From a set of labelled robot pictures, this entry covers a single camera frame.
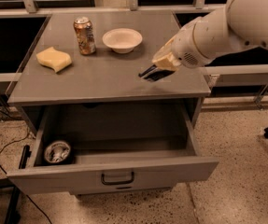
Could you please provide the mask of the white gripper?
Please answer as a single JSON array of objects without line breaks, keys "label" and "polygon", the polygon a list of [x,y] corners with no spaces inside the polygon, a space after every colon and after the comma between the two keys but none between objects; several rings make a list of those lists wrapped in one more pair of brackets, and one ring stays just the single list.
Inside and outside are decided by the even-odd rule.
[{"label": "white gripper", "polygon": [[152,63],[158,68],[177,71],[182,64],[188,68],[203,67],[212,62],[196,45],[194,30],[199,19],[194,19],[180,28],[153,56]]}]

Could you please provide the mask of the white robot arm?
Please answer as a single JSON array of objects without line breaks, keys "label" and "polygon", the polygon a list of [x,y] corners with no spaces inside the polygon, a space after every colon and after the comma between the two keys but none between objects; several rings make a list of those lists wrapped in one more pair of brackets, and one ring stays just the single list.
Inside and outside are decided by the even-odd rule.
[{"label": "white robot arm", "polygon": [[160,70],[205,66],[217,57],[268,50],[268,0],[227,0],[224,7],[184,25],[153,57]]}]

